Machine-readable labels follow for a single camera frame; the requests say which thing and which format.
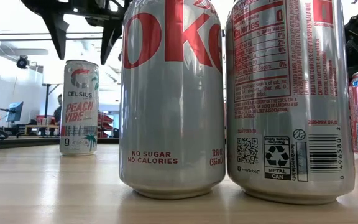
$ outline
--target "nutrition facts label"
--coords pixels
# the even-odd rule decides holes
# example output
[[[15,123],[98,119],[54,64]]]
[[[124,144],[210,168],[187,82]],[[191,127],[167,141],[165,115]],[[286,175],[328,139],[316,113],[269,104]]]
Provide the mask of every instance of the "nutrition facts label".
[[[291,95],[286,3],[245,0],[234,7],[235,102]]]

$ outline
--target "coke logo text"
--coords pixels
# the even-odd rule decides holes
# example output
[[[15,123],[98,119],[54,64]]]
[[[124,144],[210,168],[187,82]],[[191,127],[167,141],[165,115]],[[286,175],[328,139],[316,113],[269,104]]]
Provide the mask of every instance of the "coke logo text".
[[[165,1],[165,61],[166,62],[183,62],[185,59],[184,45],[189,43],[193,49],[199,63],[215,67],[222,73],[221,47],[219,46],[219,37],[221,26],[214,24],[209,30],[208,55],[198,29],[203,26],[210,18],[210,15],[202,13],[195,21],[183,31],[183,0],[166,0]],[[128,57],[128,33],[132,22],[138,19],[142,26],[142,49],[136,62],[130,63]],[[132,69],[149,61],[161,46],[162,28],[157,18],[149,13],[139,13],[132,16],[125,25],[124,35],[124,68]]]

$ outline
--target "person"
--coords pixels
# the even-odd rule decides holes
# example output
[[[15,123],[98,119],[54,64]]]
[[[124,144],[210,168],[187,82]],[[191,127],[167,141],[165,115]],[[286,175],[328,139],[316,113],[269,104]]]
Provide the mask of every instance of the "person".
[[[53,116],[55,117],[55,125],[56,126],[60,126],[60,120],[62,118],[62,99],[63,99],[63,95],[60,94],[57,97],[57,101],[59,102],[59,107],[53,113]]]

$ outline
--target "qr code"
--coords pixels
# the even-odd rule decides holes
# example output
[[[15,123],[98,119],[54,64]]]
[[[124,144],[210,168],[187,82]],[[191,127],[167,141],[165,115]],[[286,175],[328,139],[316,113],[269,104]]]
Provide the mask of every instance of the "qr code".
[[[258,139],[237,138],[237,162],[258,164]]]

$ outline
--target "desk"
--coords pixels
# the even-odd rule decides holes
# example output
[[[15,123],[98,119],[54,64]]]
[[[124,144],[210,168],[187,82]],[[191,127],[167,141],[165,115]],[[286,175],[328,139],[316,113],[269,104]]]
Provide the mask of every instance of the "desk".
[[[118,145],[60,157],[58,146],[0,150],[0,224],[358,223],[356,188],[327,205],[285,205],[244,194],[229,178],[201,197],[145,198],[118,177]]]
[[[50,128],[54,128],[56,130],[59,129],[59,126],[56,125],[26,125],[25,126],[25,130],[24,130],[24,134],[27,135],[27,128],[46,128],[46,129],[50,129]]]

